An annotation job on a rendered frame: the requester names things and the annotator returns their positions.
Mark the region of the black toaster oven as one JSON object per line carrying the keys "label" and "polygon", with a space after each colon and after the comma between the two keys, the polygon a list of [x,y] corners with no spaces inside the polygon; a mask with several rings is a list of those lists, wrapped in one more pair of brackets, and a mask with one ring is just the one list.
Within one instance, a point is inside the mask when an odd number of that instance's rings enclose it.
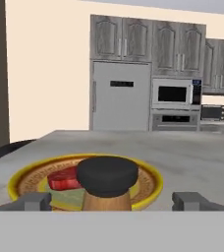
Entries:
{"label": "black toaster oven", "polygon": [[224,105],[203,104],[201,106],[200,119],[223,121],[224,120]]}

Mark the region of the silver built-in oven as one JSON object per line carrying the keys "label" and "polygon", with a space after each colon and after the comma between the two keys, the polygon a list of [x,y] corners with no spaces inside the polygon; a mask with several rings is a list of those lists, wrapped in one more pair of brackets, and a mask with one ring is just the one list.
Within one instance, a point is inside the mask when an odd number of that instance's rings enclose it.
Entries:
{"label": "silver built-in oven", "polygon": [[198,131],[199,112],[182,110],[154,110],[151,115],[152,131]]}

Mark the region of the red raw steak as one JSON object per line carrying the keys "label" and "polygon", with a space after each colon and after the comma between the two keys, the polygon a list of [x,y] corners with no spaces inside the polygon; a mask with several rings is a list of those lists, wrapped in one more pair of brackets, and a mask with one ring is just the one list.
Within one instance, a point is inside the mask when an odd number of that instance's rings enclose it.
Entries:
{"label": "red raw steak", "polygon": [[49,187],[55,191],[80,189],[82,185],[77,180],[77,168],[70,166],[47,176]]}

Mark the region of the wooden shaker with black cap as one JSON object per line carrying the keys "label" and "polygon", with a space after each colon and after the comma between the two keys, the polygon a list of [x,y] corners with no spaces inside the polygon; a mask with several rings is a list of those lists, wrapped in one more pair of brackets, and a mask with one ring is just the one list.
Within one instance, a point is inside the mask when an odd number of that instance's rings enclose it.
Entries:
{"label": "wooden shaker with black cap", "polygon": [[138,165],[123,157],[91,157],[77,166],[84,211],[130,211],[129,189],[138,180]]}

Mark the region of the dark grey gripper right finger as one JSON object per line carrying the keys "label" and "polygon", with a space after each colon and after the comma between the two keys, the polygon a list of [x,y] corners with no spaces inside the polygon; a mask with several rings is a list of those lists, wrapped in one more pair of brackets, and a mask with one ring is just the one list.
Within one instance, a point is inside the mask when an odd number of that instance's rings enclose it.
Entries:
{"label": "dark grey gripper right finger", "polygon": [[198,192],[174,192],[173,211],[224,211],[224,206],[208,201]]}

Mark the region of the silver fridge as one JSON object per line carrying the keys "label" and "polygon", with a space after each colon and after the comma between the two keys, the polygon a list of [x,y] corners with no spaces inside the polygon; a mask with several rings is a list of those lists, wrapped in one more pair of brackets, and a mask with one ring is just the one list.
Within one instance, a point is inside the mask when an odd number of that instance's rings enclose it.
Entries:
{"label": "silver fridge", "polygon": [[147,131],[150,65],[93,62],[90,128]]}

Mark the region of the yellow rimmed patterned plate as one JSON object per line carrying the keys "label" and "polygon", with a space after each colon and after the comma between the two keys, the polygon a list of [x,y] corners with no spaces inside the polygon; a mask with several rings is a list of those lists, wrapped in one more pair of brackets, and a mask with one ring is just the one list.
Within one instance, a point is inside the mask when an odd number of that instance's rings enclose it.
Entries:
{"label": "yellow rimmed patterned plate", "polygon": [[[51,194],[53,211],[80,211],[84,198],[84,189],[54,191],[49,188],[47,176],[55,171],[76,166],[81,160],[102,157],[102,154],[74,154],[51,157],[34,162],[18,170],[9,180],[7,191],[16,201],[29,192],[48,192]],[[139,166],[139,178],[130,189],[133,211],[146,209],[152,204],[163,189],[163,177],[151,164],[131,158]]]}

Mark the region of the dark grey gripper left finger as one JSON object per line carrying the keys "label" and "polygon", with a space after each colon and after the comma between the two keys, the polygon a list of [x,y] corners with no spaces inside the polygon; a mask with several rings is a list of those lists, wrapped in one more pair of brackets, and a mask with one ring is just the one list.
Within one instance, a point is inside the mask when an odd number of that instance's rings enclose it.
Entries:
{"label": "dark grey gripper left finger", "polygon": [[0,206],[0,211],[51,211],[51,194],[47,192],[30,192],[18,200]]}

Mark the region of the grey base cabinets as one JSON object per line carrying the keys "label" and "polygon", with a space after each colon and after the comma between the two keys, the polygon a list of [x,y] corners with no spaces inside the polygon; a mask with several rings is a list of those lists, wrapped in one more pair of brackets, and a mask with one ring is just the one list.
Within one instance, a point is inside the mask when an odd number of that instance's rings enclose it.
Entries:
{"label": "grey base cabinets", "polygon": [[224,121],[201,121],[200,130],[224,135]]}

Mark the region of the grey wooden wall cupboards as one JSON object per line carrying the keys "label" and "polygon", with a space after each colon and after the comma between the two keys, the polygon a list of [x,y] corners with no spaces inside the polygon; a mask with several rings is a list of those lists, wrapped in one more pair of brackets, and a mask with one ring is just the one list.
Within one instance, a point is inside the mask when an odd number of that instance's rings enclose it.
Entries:
{"label": "grey wooden wall cupboards", "polygon": [[92,15],[90,57],[147,62],[157,76],[201,78],[205,95],[224,95],[224,39],[202,24]]}

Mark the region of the white microwave oven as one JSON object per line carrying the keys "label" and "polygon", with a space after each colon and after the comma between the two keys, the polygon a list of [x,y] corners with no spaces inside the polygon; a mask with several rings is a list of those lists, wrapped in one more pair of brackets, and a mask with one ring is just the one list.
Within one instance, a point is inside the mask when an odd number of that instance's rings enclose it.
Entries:
{"label": "white microwave oven", "polygon": [[201,79],[152,80],[151,107],[161,109],[191,109],[201,105]]}

